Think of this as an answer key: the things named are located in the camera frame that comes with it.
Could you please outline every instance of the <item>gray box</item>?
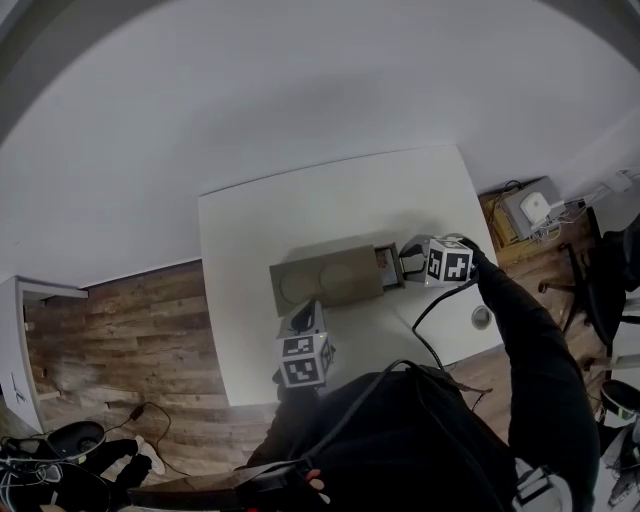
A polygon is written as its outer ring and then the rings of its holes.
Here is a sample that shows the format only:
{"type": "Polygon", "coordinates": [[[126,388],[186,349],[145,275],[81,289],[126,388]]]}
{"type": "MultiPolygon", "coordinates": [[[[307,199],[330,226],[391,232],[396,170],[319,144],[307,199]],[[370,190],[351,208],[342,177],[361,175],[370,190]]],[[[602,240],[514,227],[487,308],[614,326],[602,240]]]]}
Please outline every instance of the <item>gray box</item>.
{"type": "MultiPolygon", "coordinates": [[[[549,206],[562,201],[558,189],[551,181],[551,178],[544,177],[535,183],[531,183],[523,188],[520,192],[516,192],[512,196],[503,199],[502,208],[509,216],[513,230],[518,235],[519,240],[526,240],[533,235],[534,230],[531,229],[531,223],[527,216],[520,208],[520,203],[532,192],[540,192],[549,203],[549,206]]],[[[551,209],[549,213],[550,219],[555,219],[565,210],[564,201],[560,206],[551,209]]]]}
{"type": "Polygon", "coordinates": [[[373,245],[273,265],[269,272],[281,317],[308,299],[331,307],[384,292],[373,245]]]}

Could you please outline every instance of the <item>black wire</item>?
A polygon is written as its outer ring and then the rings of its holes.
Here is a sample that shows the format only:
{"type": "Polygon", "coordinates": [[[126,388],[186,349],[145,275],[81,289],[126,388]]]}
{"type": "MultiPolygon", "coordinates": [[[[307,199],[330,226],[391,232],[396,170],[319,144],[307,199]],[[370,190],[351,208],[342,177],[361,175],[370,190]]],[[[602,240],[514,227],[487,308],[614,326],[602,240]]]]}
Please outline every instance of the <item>black wire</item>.
{"type": "Polygon", "coordinates": [[[145,402],[144,404],[142,404],[142,407],[144,407],[145,405],[153,405],[156,409],[161,410],[164,413],[164,415],[167,417],[167,420],[169,421],[169,423],[167,423],[167,427],[164,429],[164,432],[158,438],[158,440],[155,442],[154,448],[156,450],[156,453],[158,454],[158,458],[162,462],[164,462],[167,466],[169,466],[169,468],[172,469],[173,471],[175,471],[176,473],[180,473],[181,475],[184,475],[184,476],[191,476],[189,473],[185,473],[184,471],[178,471],[171,464],[169,464],[166,460],[164,460],[162,458],[162,455],[160,455],[160,441],[162,441],[164,439],[164,437],[167,435],[167,432],[169,432],[169,429],[171,428],[171,416],[169,416],[169,413],[167,411],[165,411],[162,407],[160,407],[158,404],[154,404],[153,402],[145,402]]]}
{"type": "MultiPolygon", "coordinates": [[[[385,379],[389,373],[398,365],[406,364],[411,366],[413,363],[411,361],[407,361],[406,359],[398,359],[387,366],[382,372],[380,372],[377,377],[367,386],[367,388],[360,394],[360,396],[351,404],[347,412],[340,418],[340,421],[311,449],[307,450],[307,452],[301,457],[302,459],[310,459],[314,457],[321,450],[323,450],[331,441],[333,441],[336,436],[342,431],[342,429],[351,421],[351,418],[358,412],[360,406],[365,402],[367,398],[373,393],[376,388],[380,385],[380,383],[385,379]]],[[[295,452],[297,445],[294,446],[292,452],[295,452]]]]}
{"type": "Polygon", "coordinates": [[[416,338],[418,338],[422,342],[422,344],[427,348],[427,350],[431,352],[431,355],[436,360],[436,364],[438,365],[438,368],[440,368],[442,371],[446,372],[447,370],[445,370],[444,366],[442,365],[442,361],[438,357],[438,353],[433,349],[431,345],[429,345],[429,342],[427,342],[427,340],[425,340],[422,336],[420,336],[420,334],[418,334],[418,331],[416,329],[420,325],[420,322],[424,320],[424,317],[426,317],[431,312],[431,310],[433,310],[433,308],[435,308],[438,304],[440,304],[444,299],[447,299],[457,293],[463,292],[467,288],[471,288],[477,282],[478,282],[478,273],[476,272],[476,275],[473,276],[471,279],[469,279],[469,281],[467,281],[462,286],[453,288],[452,290],[449,290],[448,292],[440,295],[440,297],[438,297],[436,300],[434,300],[431,304],[427,306],[427,308],[422,312],[422,314],[415,321],[415,323],[413,324],[413,327],[411,327],[411,331],[413,332],[413,334],[416,336],[416,338]]]}

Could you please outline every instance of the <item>black sleeve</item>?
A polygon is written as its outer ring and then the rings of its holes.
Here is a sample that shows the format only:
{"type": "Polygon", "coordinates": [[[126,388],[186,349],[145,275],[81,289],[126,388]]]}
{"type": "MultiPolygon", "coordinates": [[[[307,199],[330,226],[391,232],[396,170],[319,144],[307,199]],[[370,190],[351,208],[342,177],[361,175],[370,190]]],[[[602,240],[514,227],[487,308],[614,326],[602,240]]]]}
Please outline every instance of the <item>black sleeve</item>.
{"type": "Polygon", "coordinates": [[[582,374],[549,312],[481,258],[480,293],[493,311],[511,363],[509,445],[569,484],[574,510],[590,510],[599,467],[596,422],[582,374]]]}
{"type": "Polygon", "coordinates": [[[245,467],[262,466],[287,460],[303,436],[318,408],[318,395],[310,387],[278,389],[281,397],[276,416],[263,443],[253,452],[245,467]]]}

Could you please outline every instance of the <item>white tabletop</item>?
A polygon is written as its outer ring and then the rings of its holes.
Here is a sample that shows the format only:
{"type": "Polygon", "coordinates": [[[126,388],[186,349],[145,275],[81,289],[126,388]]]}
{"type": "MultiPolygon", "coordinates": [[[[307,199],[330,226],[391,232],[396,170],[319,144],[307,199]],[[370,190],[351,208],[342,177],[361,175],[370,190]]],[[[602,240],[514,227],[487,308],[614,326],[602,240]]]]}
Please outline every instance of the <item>white tabletop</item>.
{"type": "MultiPolygon", "coordinates": [[[[213,338],[231,405],[276,400],[276,313],[269,266],[395,242],[463,233],[495,261],[467,169],[455,146],[354,158],[272,176],[199,199],[200,237],[213,338]]],[[[337,348],[329,389],[395,359],[433,364],[411,333],[443,289],[408,283],[379,299],[325,311],[337,348]]],[[[495,322],[471,324],[477,288],[445,300],[419,332],[447,365],[500,343],[495,322]]]]}

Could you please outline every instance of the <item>white sneaker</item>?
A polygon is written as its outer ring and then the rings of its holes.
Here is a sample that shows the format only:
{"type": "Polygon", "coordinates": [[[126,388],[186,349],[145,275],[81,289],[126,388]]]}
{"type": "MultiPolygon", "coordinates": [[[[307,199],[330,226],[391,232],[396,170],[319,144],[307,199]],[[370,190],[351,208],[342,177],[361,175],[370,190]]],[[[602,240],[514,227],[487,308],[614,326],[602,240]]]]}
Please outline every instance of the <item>white sneaker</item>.
{"type": "Polygon", "coordinates": [[[147,443],[142,436],[136,436],[136,443],[138,443],[138,453],[151,459],[151,471],[156,475],[164,475],[166,471],[164,462],[158,457],[153,446],[147,443]]]}

